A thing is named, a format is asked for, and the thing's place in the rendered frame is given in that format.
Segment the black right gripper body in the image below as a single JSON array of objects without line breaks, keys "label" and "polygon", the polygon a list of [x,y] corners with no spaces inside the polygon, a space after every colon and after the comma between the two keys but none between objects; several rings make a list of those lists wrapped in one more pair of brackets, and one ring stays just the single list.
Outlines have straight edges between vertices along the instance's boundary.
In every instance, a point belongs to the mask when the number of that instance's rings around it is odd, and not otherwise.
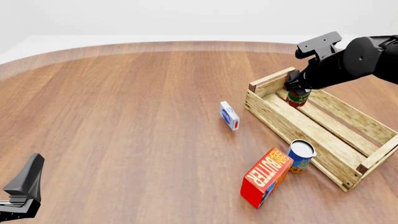
[{"label": "black right gripper body", "polygon": [[305,74],[297,69],[288,72],[287,79],[284,83],[284,88],[287,91],[311,90],[308,81],[305,79]]}]

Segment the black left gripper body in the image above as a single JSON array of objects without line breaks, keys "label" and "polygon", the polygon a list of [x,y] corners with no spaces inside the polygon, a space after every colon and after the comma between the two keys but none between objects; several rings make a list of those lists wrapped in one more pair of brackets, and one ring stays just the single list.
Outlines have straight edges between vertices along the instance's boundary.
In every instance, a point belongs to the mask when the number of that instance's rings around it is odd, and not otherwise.
[{"label": "black left gripper body", "polygon": [[0,221],[35,218],[41,206],[41,199],[28,196],[10,197],[8,201],[0,201]]}]

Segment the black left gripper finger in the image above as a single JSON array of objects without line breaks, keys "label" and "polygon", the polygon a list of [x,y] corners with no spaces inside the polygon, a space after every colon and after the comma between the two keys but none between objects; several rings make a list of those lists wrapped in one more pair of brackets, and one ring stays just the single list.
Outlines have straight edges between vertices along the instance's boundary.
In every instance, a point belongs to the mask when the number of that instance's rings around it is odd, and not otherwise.
[{"label": "black left gripper finger", "polygon": [[10,203],[24,203],[27,199],[41,202],[40,180],[45,159],[34,153],[25,166],[4,188]]}]

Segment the red green tomato sauce can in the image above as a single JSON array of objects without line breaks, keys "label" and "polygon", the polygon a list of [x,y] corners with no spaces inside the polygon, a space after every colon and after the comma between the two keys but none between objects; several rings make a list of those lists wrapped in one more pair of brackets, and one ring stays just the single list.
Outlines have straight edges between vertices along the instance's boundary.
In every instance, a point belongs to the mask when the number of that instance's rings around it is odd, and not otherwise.
[{"label": "red green tomato sauce can", "polygon": [[287,104],[289,104],[289,106],[291,106],[293,108],[299,108],[307,102],[309,96],[310,95],[297,96],[297,95],[295,95],[295,92],[293,90],[291,90],[291,91],[288,91],[285,102],[287,102]]}]

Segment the wooden slat tray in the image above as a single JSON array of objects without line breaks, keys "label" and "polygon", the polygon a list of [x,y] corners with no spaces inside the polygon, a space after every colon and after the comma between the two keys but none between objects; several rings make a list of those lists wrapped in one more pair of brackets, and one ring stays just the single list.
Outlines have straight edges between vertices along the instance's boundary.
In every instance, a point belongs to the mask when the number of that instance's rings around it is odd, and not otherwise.
[{"label": "wooden slat tray", "polygon": [[284,141],[304,139],[315,147],[312,164],[344,192],[353,190],[398,151],[398,132],[323,90],[304,106],[286,102],[286,68],[249,84],[245,108]]}]

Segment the flat plate on black stalk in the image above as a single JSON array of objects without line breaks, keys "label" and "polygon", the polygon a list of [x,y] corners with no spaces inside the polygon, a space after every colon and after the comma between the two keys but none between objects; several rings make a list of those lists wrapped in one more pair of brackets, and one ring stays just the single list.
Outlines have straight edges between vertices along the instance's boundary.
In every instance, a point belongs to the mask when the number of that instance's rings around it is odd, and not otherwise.
[{"label": "flat plate on black stalk", "polygon": [[295,57],[304,59],[315,55],[318,60],[323,60],[336,53],[335,45],[342,40],[342,37],[333,31],[310,40],[297,44]]}]

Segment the blue soup can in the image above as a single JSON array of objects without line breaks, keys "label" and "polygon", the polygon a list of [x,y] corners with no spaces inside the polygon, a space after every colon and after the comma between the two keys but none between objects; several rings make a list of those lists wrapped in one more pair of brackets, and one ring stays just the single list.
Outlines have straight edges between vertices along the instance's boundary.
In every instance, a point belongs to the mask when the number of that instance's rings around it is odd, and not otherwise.
[{"label": "blue soup can", "polygon": [[291,173],[303,173],[313,157],[317,156],[314,147],[303,139],[295,139],[290,143],[287,155],[293,160],[289,171]]}]

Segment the small blue white box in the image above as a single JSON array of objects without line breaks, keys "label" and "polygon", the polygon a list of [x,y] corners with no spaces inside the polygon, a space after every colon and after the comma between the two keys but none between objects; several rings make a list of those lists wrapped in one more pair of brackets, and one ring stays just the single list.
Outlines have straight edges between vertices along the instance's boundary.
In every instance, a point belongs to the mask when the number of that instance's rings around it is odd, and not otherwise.
[{"label": "small blue white box", "polygon": [[238,130],[240,118],[228,104],[228,102],[220,102],[220,115],[223,117],[232,131]]}]

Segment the red butter box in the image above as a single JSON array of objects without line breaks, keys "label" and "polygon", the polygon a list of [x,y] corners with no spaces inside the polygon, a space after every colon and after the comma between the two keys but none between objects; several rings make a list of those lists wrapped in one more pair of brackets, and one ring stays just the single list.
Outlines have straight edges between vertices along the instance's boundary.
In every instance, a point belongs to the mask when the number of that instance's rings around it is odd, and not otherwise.
[{"label": "red butter box", "polygon": [[244,175],[241,196],[258,209],[285,179],[293,160],[272,148]]}]

